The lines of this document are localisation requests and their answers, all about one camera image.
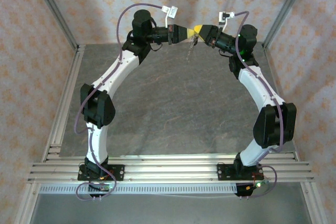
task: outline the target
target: gray marble floor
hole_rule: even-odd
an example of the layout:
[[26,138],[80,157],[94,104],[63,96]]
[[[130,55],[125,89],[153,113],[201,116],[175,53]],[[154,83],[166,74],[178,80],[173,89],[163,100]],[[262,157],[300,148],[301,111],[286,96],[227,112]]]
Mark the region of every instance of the gray marble floor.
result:
[[[236,153],[253,138],[258,110],[218,50],[198,43],[187,59],[189,43],[164,45],[120,85],[113,98],[116,116],[109,125],[109,156]],[[98,79],[114,62],[118,46],[87,45],[79,70],[61,156],[84,156],[87,134],[75,135],[79,90]],[[270,83],[262,47],[255,57]],[[79,128],[85,127],[81,118]],[[284,151],[293,151],[287,143]]]

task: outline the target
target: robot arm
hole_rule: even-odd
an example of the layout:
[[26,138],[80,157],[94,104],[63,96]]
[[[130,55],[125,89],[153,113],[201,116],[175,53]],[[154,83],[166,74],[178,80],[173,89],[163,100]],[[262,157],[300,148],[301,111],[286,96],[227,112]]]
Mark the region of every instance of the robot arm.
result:
[[[257,167],[259,161],[270,150],[280,145],[279,113],[273,101],[274,98],[280,104],[283,117],[283,143],[292,140],[296,107],[292,103],[285,103],[271,88],[261,73],[258,62],[253,55],[253,48],[257,42],[257,29],[255,27],[252,25],[243,26],[239,34],[238,47],[243,61],[252,71],[257,73],[257,77],[246,69],[240,61],[236,53],[236,38],[224,33],[222,28],[213,25],[199,25],[194,30],[178,25],[157,27],[147,10],[139,10],[134,14],[132,27],[133,30],[129,33],[122,47],[121,62],[118,62],[118,58],[102,77],[92,85],[84,84],[81,88],[81,102],[83,103],[92,90],[120,63],[115,73],[89,99],[82,112],[88,127],[93,128],[93,152],[102,167],[106,167],[106,169],[108,167],[108,154],[106,151],[107,130],[115,115],[112,97],[119,85],[146,58],[151,50],[150,43],[161,44],[168,42],[169,44],[174,44],[192,37],[195,33],[208,46],[216,47],[223,52],[232,54],[229,58],[230,71],[249,91],[259,111],[259,116],[253,128],[253,140],[245,150],[237,154],[233,164],[224,165],[224,176],[221,176],[222,179],[220,180],[251,180],[253,173],[258,173],[259,171]],[[260,78],[267,85],[267,89],[260,81]],[[94,174],[100,175],[100,177],[105,175],[104,171],[93,160],[90,148],[85,158],[85,167],[86,170],[92,171]]]
[[[254,138],[245,150],[238,153],[233,169],[231,169],[238,179],[246,177],[246,175],[251,174],[251,171],[258,171],[256,166],[261,159],[280,145],[279,115],[273,99],[277,100],[281,108],[284,124],[283,143],[291,141],[293,138],[296,107],[293,103],[286,104],[261,73],[258,62],[253,55],[253,48],[257,42],[257,29],[255,27],[252,25],[244,25],[242,27],[239,34],[238,47],[243,61],[257,74],[258,78],[246,69],[238,58],[235,47],[236,38],[223,33],[220,27],[213,25],[195,26],[194,30],[208,46],[216,47],[223,52],[232,54],[229,58],[230,71],[246,87],[258,107],[259,116],[253,128]],[[263,79],[270,92],[268,92],[259,78]],[[231,172],[226,175],[232,179]]]
[[[108,125],[115,116],[112,98],[119,85],[146,58],[151,50],[150,43],[161,44],[168,42],[169,44],[175,44],[194,35],[194,30],[178,25],[167,25],[167,28],[157,27],[147,10],[135,12],[132,28],[133,30],[129,33],[122,47],[121,62],[119,62],[120,57],[118,57],[98,80],[92,85],[84,84],[80,90],[81,103],[83,103],[94,88],[118,66],[114,74],[88,100],[82,111],[87,127],[93,129],[93,132],[89,130],[88,138],[90,138],[90,134],[93,134],[92,149],[94,155],[104,168],[108,166],[108,153],[106,150]],[[85,158],[85,166],[86,170],[91,170],[93,173],[99,174],[100,177],[104,175],[104,172],[96,165],[90,147]]]

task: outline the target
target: metal frame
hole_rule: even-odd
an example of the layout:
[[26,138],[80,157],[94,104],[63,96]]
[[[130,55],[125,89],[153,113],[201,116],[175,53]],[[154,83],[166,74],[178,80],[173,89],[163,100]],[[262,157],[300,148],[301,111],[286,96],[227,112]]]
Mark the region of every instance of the metal frame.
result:
[[[59,157],[59,152],[84,49],[85,45],[80,45],[74,57],[45,154],[40,163],[34,163],[32,166],[15,223],[30,222],[39,193],[56,194],[62,190],[68,190],[68,193],[73,194],[72,188],[80,184],[77,181],[78,164],[84,157]],[[199,189],[211,190],[213,194],[223,194],[232,193],[232,191],[225,192],[224,189],[216,187],[226,187],[238,181],[219,182],[216,165],[219,162],[232,163],[234,158],[235,154],[144,155],[110,158],[109,163],[125,165],[124,181],[118,182],[121,188],[118,193],[157,194],[160,193],[159,190],[166,190],[161,193],[188,194],[195,193]],[[327,223],[309,162],[299,161],[297,153],[294,152],[271,153],[263,159],[262,164],[270,164],[278,171],[279,183],[301,183],[312,223]],[[265,169],[264,172],[267,177],[274,178],[270,170]],[[136,188],[150,187],[156,189],[136,192]],[[167,188],[184,189],[169,192]]]
[[286,0],[285,3],[283,4],[278,16],[276,17],[269,33],[267,34],[265,41],[263,43],[264,48],[268,48],[274,39],[274,36],[282,26],[282,23],[284,22],[285,18],[287,17],[290,9],[292,8],[294,2],[296,0]]
[[63,140],[64,131],[69,115],[69,108],[72,98],[72,93],[74,92],[80,64],[83,58],[85,50],[85,45],[80,45],[75,52],[75,56],[68,73],[68,78],[65,83],[61,100],[58,104],[57,114],[51,126],[50,135],[48,137],[48,142],[42,156],[41,162],[44,162],[47,158],[49,147],[55,144],[60,145]]
[[62,13],[58,9],[56,2],[54,0],[45,0],[45,2],[48,5],[51,12],[53,13],[58,25],[62,29],[64,35],[67,37],[67,40],[69,41],[71,47],[74,50],[76,50],[77,49],[76,40],[75,40],[70,28],[68,27],[65,19],[63,18]]

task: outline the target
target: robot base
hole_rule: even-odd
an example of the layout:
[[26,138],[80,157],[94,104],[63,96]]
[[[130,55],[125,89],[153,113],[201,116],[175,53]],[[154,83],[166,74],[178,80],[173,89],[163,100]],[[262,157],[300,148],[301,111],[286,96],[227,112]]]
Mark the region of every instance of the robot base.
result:
[[[244,166],[237,171],[237,165],[235,164],[217,164],[218,180],[264,180],[262,171],[257,166]],[[253,183],[244,183],[242,185],[237,183],[237,193],[235,195],[238,197],[251,196],[254,189]]]
[[[123,181],[124,179],[124,165],[108,164],[108,158],[101,164],[106,170],[109,170],[117,181]],[[79,165],[78,181],[112,181],[111,176],[108,176],[103,170],[101,170],[95,163],[85,158],[85,162]]]

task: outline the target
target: black cable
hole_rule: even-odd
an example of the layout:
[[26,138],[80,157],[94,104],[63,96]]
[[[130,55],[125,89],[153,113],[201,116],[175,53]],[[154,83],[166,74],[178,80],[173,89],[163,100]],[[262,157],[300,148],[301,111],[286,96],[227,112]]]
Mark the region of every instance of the black cable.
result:
[[82,172],[82,173],[86,173],[86,167],[84,166],[84,170],[82,170],[81,168],[80,168],[80,165],[82,165],[82,164],[85,164],[84,162],[80,162],[79,164],[78,164],[78,168],[79,168],[79,170]]
[[218,52],[219,52],[219,55],[220,56],[223,56],[223,57],[226,57],[226,58],[230,58],[231,56],[229,56],[229,55],[225,55],[224,54],[224,52],[220,49],[220,50],[218,50]]
[[154,52],[159,51],[161,49],[161,47],[159,47],[158,49],[153,49],[151,44],[149,44],[149,46],[151,47],[151,50]]
[[129,33],[127,34],[127,38],[126,40],[129,40],[131,38],[131,34],[132,34],[133,30],[130,30]]
[[151,17],[151,22],[154,24],[155,29],[156,29],[156,28],[157,28],[157,26],[156,26],[156,22],[155,22],[154,18],[152,18],[152,17]]

